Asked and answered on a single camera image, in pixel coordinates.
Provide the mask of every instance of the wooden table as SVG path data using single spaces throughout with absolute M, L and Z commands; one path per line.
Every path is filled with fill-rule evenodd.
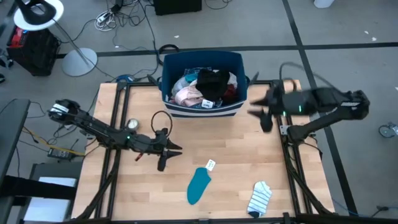
M 267 85 L 251 86 L 248 100 L 262 98 L 267 89 Z M 101 85 L 95 118 L 110 123 L 115 94 L 116 84 Z M 123 96 L 124 93 L 121 94 L 117 125 L 120 123 Z M 246 209 L 254 184 L 260 180 L 265 181 L 273 192 L 264 217 L 281 217 L 283 212 L 294 216 L 278 127 L 275 122 L 272 132 L 264 134 L 259 120 L 247 114 L 251 107 L 249 101 L 232 118 L 174 118 L 170 139 L 183 147 L 183 154 L 169 159 L 164 172 L 157 171 L 157 156 L 144 155 L 135 162 L 137 153 L 122 151 L 112 219 L 251 218 Z M 139 133 L 154 137 L 150 119 L 156 111 L 164 109 L 161 93 L 156 87 L 131 88 L 127 120 L 139 120 Z M 309 118 L 293 117 L 293 122 L 307 123 Z M 169 127 L 169 123 L 166 115 L 160 114 L 154 126 L 161 129 Z M 312 139 L 306 142 L 316 145 Z M 104 152 L 104 148 L 98 148 L 84 161 L 73 217 L 85 209 L 98 190 Z M 300 155 L 308 186 L 327 209 L 334 211 L 318 151 L 301 145 Z M 209 159 L 216 161 L 215 168 L 209 172 L 211 182 L 199 202 L 190 205 L 187 201 L 188 184 L 196 168 L 204 167 Z M 297 184 L 296 188 L 300 208 L 304 212 Z M 103 216 L 108 193 L 104 197 Z

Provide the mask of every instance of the laundry basket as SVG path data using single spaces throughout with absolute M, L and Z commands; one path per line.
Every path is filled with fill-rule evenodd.
M 236 89 L 238 101 L 231 105 L 213 109 L 196 109 L 169 103 L 171 97 L 170 93 L 174 83 L 181 78 L 186 68 L 196 67 L 211 67 L 217 70 L 227 70 L 236 75 L 238 82 L 238 87 Z M 159 89 L 162 91 L 162 99 L 166 108 L 175 118 L 234 116 L 248 97 L 248 86 L 255 81 L 257 76 L 258 74 L 250 81 L 244 74 L 243 59 L 242 55 L 239 53 L 224 51 L 181 52 L 165 56 L 162 82 L 159 83 Z

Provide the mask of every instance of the striped sock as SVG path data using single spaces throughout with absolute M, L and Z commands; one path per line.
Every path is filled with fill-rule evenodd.
M 264 215 L 271 195 L 272 192 L 264 181 L 257 182 L 249 202 L 248 214 L 253 218 Z

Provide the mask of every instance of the sock label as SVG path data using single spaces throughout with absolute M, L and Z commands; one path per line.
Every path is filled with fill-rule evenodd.
M 212 171 L 215 165 L 216 162 L 209 159 L 205 168 L 208 169 L 209 171 Z

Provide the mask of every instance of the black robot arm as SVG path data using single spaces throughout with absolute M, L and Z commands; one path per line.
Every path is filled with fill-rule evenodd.
M 342 93 L 336 88 L 316 88 L 312 90 L 293 91 L 284 93 L 282 81 L 275 81 L 266 96 L 255 102 L 254 105 L 267 106 L 268 113 L 249 111 L 260 118 L 264 132 L 272 129 L 272 115 L 326 115 L 304 125 L 292 125 L 287 128 L 290 142 L 303 141 L 310 133 L 325 128 L 341 120 L 363 119 L 369 113 L 370 102 L 361 91 Z
M 72 100 L 57 100 L 49 111 L 50 119 L 61 124 L 73 124 L 84 132 L 96 136 L 101 146 L 110 149 L 131 149 L 138 152 L 138 161 L 143 154 L 156 154 L 160 156 L 157 169 L 165 169 L 166 160 L 178 156 L 181 152 L 168 149 L 182 149 L 169 139 L 169 130 L 164 128 L 155 132 L 155 138 L 137 134 L 131 129 L 115 129 L 106 123 L 90 116 L 80 109 L 80 105 Z

